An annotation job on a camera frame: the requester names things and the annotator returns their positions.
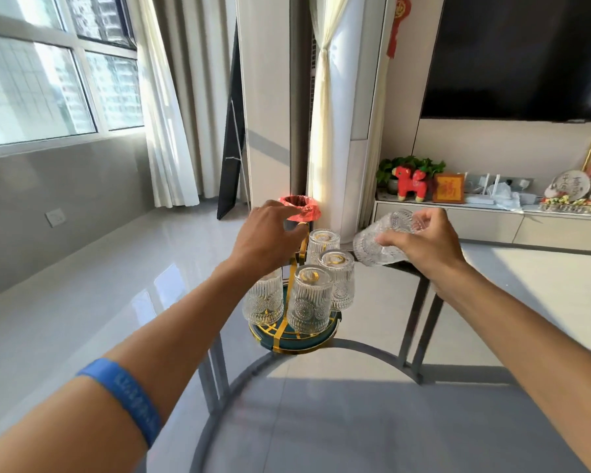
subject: blue wristband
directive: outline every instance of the blue wristband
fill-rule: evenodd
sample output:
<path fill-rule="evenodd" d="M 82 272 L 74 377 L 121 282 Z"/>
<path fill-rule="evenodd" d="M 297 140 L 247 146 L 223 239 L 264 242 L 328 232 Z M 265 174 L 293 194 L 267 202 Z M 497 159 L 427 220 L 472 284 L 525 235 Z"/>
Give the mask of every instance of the blue wristband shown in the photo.
<path fill-rule="evenodd" d="M 162 429 L 162 422 L 158 411 L 134 377 L 107 358 L 94 360 L 77 373 L 77 376 L 80 375 L 94 378 L 118 400 L 151 448 Z"/>

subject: white power socket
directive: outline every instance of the white power socket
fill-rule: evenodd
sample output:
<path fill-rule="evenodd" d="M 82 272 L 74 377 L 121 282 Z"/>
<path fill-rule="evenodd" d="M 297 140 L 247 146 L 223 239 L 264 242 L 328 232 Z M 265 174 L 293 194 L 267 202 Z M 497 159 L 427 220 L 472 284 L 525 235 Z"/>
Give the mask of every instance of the white power socket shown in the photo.
<path fill-rule="evenodd" d="M 65 214 L 63 214 L 61 209 L 55 209 L 54 211 L 46 213 L 46 218 L 50 223 L 50 227 L 57 227 L 65 222 Z"/>

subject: white tv cabinet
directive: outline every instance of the white tv cabinet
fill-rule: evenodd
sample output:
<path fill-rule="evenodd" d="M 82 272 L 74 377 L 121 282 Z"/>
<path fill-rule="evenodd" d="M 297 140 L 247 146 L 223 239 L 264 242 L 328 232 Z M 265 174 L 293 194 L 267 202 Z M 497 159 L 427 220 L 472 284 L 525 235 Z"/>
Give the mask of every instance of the white tv cabinet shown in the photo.
<path fill-rule="evenodd" d="M 523 206 L 523 214 L 485 204 L 399 202 L 379 190 L 372 220 L 378 221 L 399 208 L 419 211 L 443 207 L 462 240 L 591 252 L 591 215 L 547 213 L 538 206 Z"/>

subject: window pane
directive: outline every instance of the window pane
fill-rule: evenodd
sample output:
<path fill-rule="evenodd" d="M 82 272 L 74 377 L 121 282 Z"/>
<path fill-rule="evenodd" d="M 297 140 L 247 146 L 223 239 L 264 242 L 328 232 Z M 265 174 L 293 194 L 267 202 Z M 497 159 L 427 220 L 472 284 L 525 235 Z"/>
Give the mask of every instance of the window pane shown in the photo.
<path fill-rule="evenodd" d="M 0 0 L 0 15 L 62 29 L 55 0 Z"/>
<path fill-rule="evenodd" d="M 143 126 L 136 61 L 90 52 L 86 56 L 109 129 Z"/>
<path fill-rule="evenodd" d="M 116 0 L 68 0 L 79 36 L 131 46 Z"/>
<path fill-rule="evenodd" d="M 0 38 L 0 144 L 95 132 L 72 54 Z"/>

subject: red stuffed horse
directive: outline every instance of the red stuffed horse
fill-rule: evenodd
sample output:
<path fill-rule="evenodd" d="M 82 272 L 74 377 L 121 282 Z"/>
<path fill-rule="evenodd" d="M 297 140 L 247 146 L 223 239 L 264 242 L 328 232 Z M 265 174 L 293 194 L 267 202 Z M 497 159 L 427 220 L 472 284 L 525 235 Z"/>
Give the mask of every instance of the red stuffed horse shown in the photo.
<path fill-rule="evenodd" d="M 408 192 L 416 193 L 416 202 L 423 202 L 427 196 L 427 183 L 423 181 L 426 173 L 416 169 L 411 178 L 411 169 L 398 166 L 392 170 L 392 174 L 398 178 L 398 200 L 405 200 Z"/>

